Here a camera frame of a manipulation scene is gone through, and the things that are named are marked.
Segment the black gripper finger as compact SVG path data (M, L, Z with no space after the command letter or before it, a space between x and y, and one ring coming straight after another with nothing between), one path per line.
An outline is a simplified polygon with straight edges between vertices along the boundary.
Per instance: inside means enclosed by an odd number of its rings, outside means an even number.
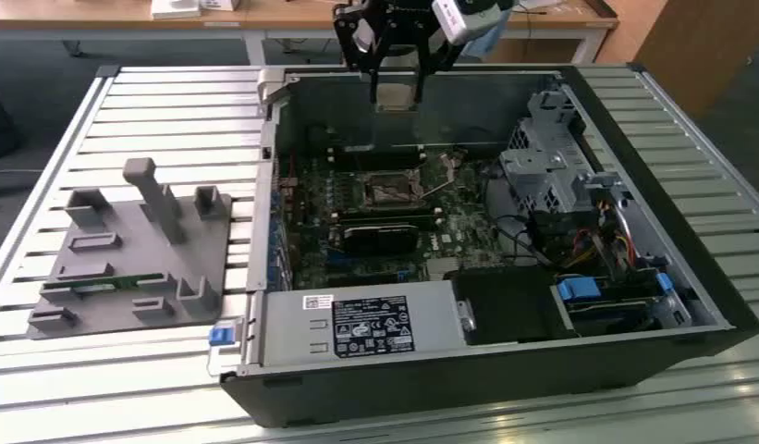
M430 76L449 71L461 56L462 44L453 44L444 30L437 30L417 42L418 66L416 70L414 102L421 103L425 83Z
M382 51L380 3L340 3L333 7L334 30L348 69L370 79L370 102L377 103Z

